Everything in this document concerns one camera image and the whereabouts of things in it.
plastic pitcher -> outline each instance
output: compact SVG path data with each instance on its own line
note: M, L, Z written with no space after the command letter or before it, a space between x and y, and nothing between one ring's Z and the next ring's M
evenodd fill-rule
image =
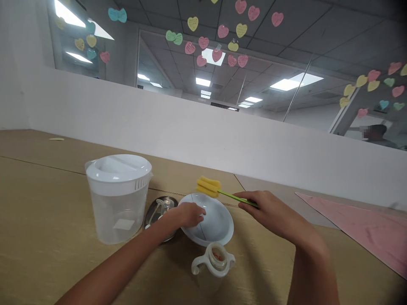
M143 223L152 166L137 155L111 155L85 164L96 232L104 244L130 239Z

white label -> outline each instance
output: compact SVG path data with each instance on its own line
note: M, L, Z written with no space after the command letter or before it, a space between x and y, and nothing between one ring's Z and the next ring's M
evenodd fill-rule
M130 230L133 224L134 220L119 219L114 225L113 229Z

white bowl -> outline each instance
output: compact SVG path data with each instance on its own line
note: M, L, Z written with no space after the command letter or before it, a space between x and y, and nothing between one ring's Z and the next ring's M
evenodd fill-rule
M205 194L190 194L182 198L178 205L184 202L195 202L203 207L206 215L196 227L181 229L193 242L207 247L211 242L226 245L233 236L233 219L228 209L219 200Z

small plastic jug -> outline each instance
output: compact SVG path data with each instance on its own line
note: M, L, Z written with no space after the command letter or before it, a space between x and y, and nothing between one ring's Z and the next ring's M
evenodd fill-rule
M234 255L227 253L224 246L217 242L210 243L205 254L194 259L191 266L192 273L198 275L202 293L214 295L235 262Z
M143 223L152 166L137 155L111 155L85 164L96 232L104 244L130 239Z

person's right hand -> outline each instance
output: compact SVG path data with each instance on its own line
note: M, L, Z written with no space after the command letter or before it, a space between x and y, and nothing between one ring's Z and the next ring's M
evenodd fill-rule
M304 247L312 240L320 240L317 231L305 218L269 191L245 191L234 195L255 201L259 209L242 202L239 208L248 212L266 229L296 246Z

